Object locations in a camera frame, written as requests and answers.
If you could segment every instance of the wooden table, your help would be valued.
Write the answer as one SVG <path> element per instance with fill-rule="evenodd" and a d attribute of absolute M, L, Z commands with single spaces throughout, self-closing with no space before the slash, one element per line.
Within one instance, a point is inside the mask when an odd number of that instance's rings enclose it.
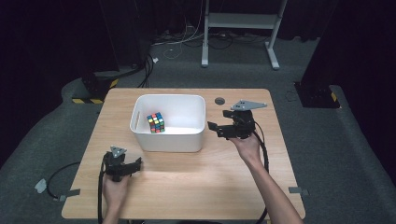
<path fill-rule="evenodd" d="M 288 151 L 268 90 L 258 89 L 113 89 L 106 97 L 92 137 L 71 189 L 78 196 L 67 198 L 65 218 L 97 218 L 97 182 L 103 156 L 110 146 L 125 147 L 125 163 L 142 157 L 141 172 L 133 174 L 128 199 L 120 214 L 126 219 L 258 219 L 264 209 L 253 178 L 233 143 L 204 130 L 203 148 L 192 153 L 147 152 L 130 130 L 136 99 L 143 94 L 197 94 L 205 99 L 206 120 L 218 125 L 232 124 L 222 116 L 239 100 L 267 103 L 252 110 L 262 126 L 268 150 L 270 174 L 284 190 L 301 217 L 305 210 Z M 215 98 L 223 97 L 224 105 Z"/>

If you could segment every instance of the metal stand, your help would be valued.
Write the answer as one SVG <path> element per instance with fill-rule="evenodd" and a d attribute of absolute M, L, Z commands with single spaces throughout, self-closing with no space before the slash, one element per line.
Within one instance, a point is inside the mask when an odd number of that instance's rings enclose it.
<path fill-rule="evenodd" d="M 209 0 L 206 0 L 205 8 L 205 33 L 202 47 L 202 67 L 209 66 L 208 32 L 209 27 L 228 27 L 228 28 L 251 28 L 273 30 L 269 42 L 265 42 L 265 49 L 274 70 L 279 69 L 279 63 L 274 53 L 274 43 L 276 35 L 282 22 L 283 12 L 288 0 L 282 0 L 280 10 L 275 15 L 258 14 L 235 14 L 235 13 L 209 13 Z"/>

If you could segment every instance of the dark background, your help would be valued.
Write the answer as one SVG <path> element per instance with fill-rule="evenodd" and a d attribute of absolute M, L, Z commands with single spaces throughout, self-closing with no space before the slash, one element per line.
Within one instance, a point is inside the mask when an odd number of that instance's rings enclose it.
<path fill-rule="evenodd" d="M 223 12 L 275 13 L 280 1 L 211 1 Z M 395 83 L 395 6 L 392 1 L 289 1 L 278 37 L 321 37 L 308 65 L 316 80 L 340 85 L 370 146 L 396 181 L 396 136 L 392 111 Z M 0 3 L 2 164 L 29 130 L 61 102 L 62 87 L 92 68 L 79 36 L 96 34 L 94 54 L 111 54 L 97 1 L 17 0 Z M 156 32 L 178 32 L 185 13 L 197 24 L 200 1 L 153 1 Z M 70 34 L 74 14 L 92 19 L 86 32 Z"/>

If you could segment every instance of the rubik's cube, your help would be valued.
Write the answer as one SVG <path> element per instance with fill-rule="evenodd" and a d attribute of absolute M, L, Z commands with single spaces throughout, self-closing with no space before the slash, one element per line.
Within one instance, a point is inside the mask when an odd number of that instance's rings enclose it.
<path fill-rule="evenodd" d="M 148 116 L 149 129 L 151 133 L 165 132 L 163 116 L 160 112 Z"/>

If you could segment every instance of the hand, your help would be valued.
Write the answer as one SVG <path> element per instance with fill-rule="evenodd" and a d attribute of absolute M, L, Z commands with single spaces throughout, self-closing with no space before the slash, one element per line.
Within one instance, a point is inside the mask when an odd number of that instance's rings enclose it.
<path fill-rule="evenodd" d="M 111 175 L 103 177 L 102 192 L 107 203 L 104 223 L 117 223 L 128 192 L 129 176 L 124 176 L 121 182 L 114 182 L 111 179 Z"/>
<path fill-rule="evenodd" d="M 260 142 L 255 134 L 245 139 L 230 138 L 238 149 L 239 156 L 247 164 L 247 166 L 254 164 L 262 164 L 260 157 Z"/>

